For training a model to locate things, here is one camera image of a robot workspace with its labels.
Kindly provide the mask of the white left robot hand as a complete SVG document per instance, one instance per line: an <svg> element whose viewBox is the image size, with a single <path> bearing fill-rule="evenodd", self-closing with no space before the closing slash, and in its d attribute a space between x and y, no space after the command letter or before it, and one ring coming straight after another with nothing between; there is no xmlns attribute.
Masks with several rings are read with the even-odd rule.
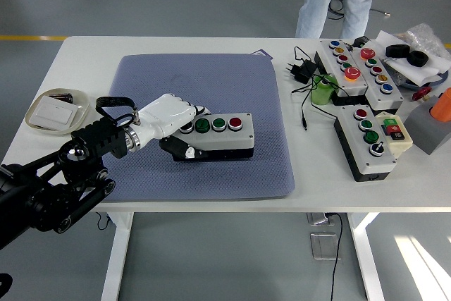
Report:
<svg viewBox="0 0 451 301"><path fill-rule="evenodd" d="M209 113L203 106L193 106L173 94L163 94L135 114L135 120L127 128L128 149L135 152L149 141L159 140L163 150L179 159L204 159L207 152L173 134L197 116Z"/></svg>

